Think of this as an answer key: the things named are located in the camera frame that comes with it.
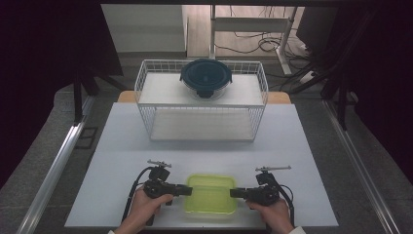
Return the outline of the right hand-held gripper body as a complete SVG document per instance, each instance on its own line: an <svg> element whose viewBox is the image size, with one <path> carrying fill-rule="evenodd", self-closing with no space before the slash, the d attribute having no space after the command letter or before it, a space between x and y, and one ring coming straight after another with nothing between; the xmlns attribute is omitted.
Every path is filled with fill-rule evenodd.
<svg viewBox="0 0 413 234"><path fill-rule="evenodd" d="M257 203L261 206L271 206L276 203L280 197L283 197L286 203L290 206L292 204L291 199L288 197L282 186L276 181L272 171L273 167L261 167L255 169L258 172L256 180L258 187L248 188L246 190L246 199Z"/></svg>

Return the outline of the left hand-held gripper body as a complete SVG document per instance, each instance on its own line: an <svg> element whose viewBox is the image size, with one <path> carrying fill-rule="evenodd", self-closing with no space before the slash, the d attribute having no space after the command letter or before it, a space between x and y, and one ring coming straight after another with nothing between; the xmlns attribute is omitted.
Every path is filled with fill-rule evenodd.
<svg viewBox="0 0 413 234"><path fill-rule="evenodd" d="M144 182L145 194L151 199L156 199L166 194L175 196L176 185L167 183L167 178L169 177L168 168L171 167L171 164L152 160L148 160L148 163L154 164L154 167L150 168L149 178Z"/></svg>

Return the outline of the yellow-green plastic container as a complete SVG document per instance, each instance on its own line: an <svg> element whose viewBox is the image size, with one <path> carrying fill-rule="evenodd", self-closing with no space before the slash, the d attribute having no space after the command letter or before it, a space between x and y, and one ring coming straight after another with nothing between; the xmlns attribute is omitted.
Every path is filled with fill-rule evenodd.
<svg viewBox="0 0 413 234"><path fill-rule="evenodd" d="M238 207L230 196L230 190L236 187L231 176L193 174L186 184L192 187L192 194L184 201L186 213L230 215Z"/></svg>

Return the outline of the white wire rack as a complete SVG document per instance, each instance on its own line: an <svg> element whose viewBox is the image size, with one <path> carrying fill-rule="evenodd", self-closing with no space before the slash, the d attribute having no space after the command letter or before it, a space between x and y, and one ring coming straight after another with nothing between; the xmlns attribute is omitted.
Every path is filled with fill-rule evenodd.
<svg viewBox="0 0 413 234"><path fill-rule="evenodd" d="M253 141L268 100L259 61L222 60L233 82L213 98L199 98L180 81L188 60L146 59L134 85L140 116L152 140Z"/></svg>

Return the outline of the round dark blue lidded container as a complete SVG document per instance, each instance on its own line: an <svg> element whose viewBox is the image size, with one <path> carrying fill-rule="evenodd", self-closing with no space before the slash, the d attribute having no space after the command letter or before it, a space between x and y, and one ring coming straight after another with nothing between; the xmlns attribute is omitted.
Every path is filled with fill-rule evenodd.
<svg viewBox="0 0 413 234"><path fill-rule="evenodd" d="M223 62L200 58L184 65L180 81L198 98L213 98L233 82L232 71Z"/></svg>

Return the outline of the person's right hand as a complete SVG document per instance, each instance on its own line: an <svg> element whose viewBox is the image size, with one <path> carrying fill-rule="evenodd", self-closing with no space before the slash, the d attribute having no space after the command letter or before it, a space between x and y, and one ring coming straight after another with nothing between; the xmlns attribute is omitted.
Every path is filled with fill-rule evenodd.
<svg viewBox="0 0 413 234"><path fill-rule="evenodd" d="M279 199L268 207L251 201L246 201L246 204L250 209L260 213L262 220L272 228L275 234L289 234L294 229L290 222L288 205L284 199Z"/></svg>

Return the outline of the person's left hand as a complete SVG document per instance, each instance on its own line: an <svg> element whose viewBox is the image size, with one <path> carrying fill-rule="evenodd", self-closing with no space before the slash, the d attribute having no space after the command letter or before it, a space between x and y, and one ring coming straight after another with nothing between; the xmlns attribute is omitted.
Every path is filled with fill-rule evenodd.
<svg viewBox="0 0 413 234"><path fill-rule="evenodd" d="M172 199L173 196L170 194L151 199L145 194L143 188L139 187L134 193L128 216L113 231L118 234L138 234L145 228L146 222L160 210L160 207Z"/></svg>

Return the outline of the wooden table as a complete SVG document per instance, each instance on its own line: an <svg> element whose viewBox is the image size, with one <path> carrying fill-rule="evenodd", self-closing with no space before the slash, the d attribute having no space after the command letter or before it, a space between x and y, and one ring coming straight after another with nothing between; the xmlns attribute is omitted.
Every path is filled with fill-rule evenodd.
<svg viewBox="0 0 413 234"><path fill-rule="evenodd" d="M119 94L118 102L135 102L134 91L123 91ZM291 104L290 97L285 92L269 92L269 104Z"/></svg>

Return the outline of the black stand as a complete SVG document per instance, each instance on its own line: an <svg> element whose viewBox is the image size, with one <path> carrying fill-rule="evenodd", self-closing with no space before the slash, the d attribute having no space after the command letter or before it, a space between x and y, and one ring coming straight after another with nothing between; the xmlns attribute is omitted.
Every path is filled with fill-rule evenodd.
<svg viewBox="0 0 413 234"><path fill-rule="evenodd" d="M95 77L102 79L120 91L127 89L120 81L95 67L79 66L73 78L74 126L78 126L85 116L84 111L86 108L82 102L82 89L85 89L89 97L95 97L99 93L99 87L94 79Z"/></svg>
<svg viewBox="0 0 413 234"><path fill-rule="evenodd" d="M314 78L301 84L300 86L293 88L289 93L291 95L299 94L302 91L313 87L315 84L327 80L324 87L320 91L320 96L322 99L332 99L335 94L338 94L337 102L337 114L336 119L340 127L346 131L346 105L347 105L347 90L348 82L343 73L342 65L333 65L330 68L321 71Z"/></svg>

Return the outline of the white power strip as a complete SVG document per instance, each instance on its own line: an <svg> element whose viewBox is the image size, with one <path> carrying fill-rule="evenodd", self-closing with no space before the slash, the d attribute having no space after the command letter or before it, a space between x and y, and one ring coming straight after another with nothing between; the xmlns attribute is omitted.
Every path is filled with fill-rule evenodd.
<svg viewBox="0 0 413 234"><path fill-rule="evenodd" d="M307 82L309 82L310 80L312 80L315 76L316 76L316 72L311 70L309 72L307 72L301 79L300 79L300 83L301 84L305 84Z"/></svg>

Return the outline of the white cabinet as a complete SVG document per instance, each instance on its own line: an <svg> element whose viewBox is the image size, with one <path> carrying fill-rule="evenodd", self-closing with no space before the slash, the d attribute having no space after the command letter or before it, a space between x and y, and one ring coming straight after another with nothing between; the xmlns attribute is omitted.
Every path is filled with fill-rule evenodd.
<svg viewBox="0 0 413 234"><path fill-rule="evenodd" d="M187 13L183 5L101 4L118 53L183 53Z"/></svg>

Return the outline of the black curtain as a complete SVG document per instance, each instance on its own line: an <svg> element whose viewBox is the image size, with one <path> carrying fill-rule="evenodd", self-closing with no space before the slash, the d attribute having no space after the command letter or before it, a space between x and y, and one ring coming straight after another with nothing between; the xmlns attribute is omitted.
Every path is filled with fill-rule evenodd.
<svg viewBox="0 0 413 234"><path fill-rule="evenodd" d="M123 73L99 0L0 0L0 188L55 93L95 70Z"/></svg>
<svg viewBox="0 0 413 234"><path fill-rule="evenodd" d="M413 0L379 7L349 58L356 113L413 183Z"/></svg>

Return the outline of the dark monitor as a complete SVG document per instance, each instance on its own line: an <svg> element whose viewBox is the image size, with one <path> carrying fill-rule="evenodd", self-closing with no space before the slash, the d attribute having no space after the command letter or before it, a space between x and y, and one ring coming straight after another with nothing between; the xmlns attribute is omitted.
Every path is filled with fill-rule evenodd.
<svg viewBox="0 0 413 234"><path fill-rule="evenodd" d="M327 48L338 10L327 7L306 7L300 19L296 36L314 54Z"/></svg>

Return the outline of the black square floor frame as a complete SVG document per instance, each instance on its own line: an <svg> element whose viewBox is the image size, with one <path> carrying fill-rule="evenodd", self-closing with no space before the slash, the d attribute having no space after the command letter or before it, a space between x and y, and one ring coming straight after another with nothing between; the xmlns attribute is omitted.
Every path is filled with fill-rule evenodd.
<svg viewBox="0 0 413 234"><path fill-rule="evenodd" d="M97 135L98 127L87 127L80 133L75 148L76 149L91 149Z"/></svg>

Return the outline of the aluminium rail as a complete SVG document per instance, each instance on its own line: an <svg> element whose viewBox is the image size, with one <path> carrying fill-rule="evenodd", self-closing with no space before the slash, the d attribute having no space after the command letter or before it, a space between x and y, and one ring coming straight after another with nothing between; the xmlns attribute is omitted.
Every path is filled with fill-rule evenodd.
<svg viewBox="0 0 413 234"><path fill-rule="evenodd" d="M353 165L353 168L355 169L358 179L360 180L360 184L365 190L366 196L368 197L370 204L372 205L372 208L376 213L386 234L401 234L400 229L395 222L394 215L390 210L390 207L388 206L384 197L381 195L370 173L362 162L357 148L355 147L350 135L340 125L338 121L338 113L335 110L333 104L328 100L323 100L321 103L327 112L333 128L340 138L340 141Z"/></svg>
<svg viewBox="0 0 413 234"><path fill-rule="evenodd" d="M63 173L63 170L68 162L68 159L75 147L76 141L85 127L85 123L89 118L91 109L94 105L95 97L86 97L83 106L85 116L78 126L72 125L52 163L48 173L46 174L41 186L39 187L36 196L34 197L28 211L25 214L16 234L33 234L44 210L49 203L56 185Z"/></svg>

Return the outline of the white metal desk frame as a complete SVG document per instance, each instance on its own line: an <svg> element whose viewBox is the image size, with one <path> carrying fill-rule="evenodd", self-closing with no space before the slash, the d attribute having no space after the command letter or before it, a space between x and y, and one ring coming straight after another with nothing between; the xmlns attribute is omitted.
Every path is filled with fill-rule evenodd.
<svg viewBox="0 0 413 234"><path fill-rule="evenodd" d="M287 18L219 18L216 16L216 6L210 6L210 40L209 54L210 59L215 58L215 33L216 32L268 32L280 33L282 39L280 44L275 48L277 58L282 67L284 75L291 75L291 69L288 65L285 47L288 42L292 25L298 8L294 7Z"/></svg>

